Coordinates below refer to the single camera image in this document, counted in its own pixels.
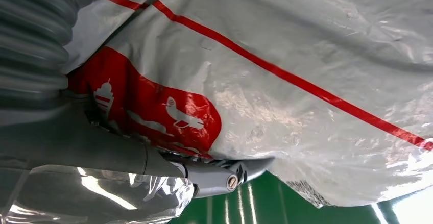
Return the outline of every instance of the green floor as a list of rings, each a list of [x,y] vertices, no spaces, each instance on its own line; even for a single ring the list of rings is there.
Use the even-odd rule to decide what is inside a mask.
[[[237,191],[193,200],[170,224],[433,224],[433,188],[377,205],[316,209],[270,173]]]

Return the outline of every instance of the printed graphic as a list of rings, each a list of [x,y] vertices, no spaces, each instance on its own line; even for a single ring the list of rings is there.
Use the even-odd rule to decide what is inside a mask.
[[[189,116],[181,111],[179,111],[176,108],[176,101],[169,97],[167,100],[167,103],[165,104],[165,107],[167,109],[167,113],[170,115],[171,118],[176,120],[176,122],[173,124],[174,126],[178,128],[186,128],[186,127],[193,127],[196,129],[202,129],[203,128],[203,121],[199,118],[194,118],[192,116]]]
[[[98,108],[105,118],[108,118],[111,106],[113,105],[114,96],[111,92],[110,79],[93,93]]]
[[[172,134],[167,133],[167,129],[165,128],[165,126],[161,125],[158,122],[143,120],[143,119],[140,118],[140,116],[138,114],[136,114],[136,113],[134,113],[134,112],[132,112],[130,110],[127,111],[127,114],[129,115],[129,117],[133,121],[139,123],[142,126],[146,126],[146,127],[150,128],[150,129],[153,129],[155,131],[159,131],[159,132],[161,132],[163,134],[166,134],[168,136],[173,136]]]
[[[208,151],[221,131],[220,116],[206,97],[141,76],[109,47],[69,75],[69,89],[93,94],[116,131],[141,135],[168,150],[210,158]]]

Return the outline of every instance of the screw head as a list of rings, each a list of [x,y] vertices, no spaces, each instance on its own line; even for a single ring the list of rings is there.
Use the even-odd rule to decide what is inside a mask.
[[[231,175],[228,179],[227,179],[227,189],[229,191],[233,191],[234,189],[236,189],[237,187],[237,176],[235,175]]]

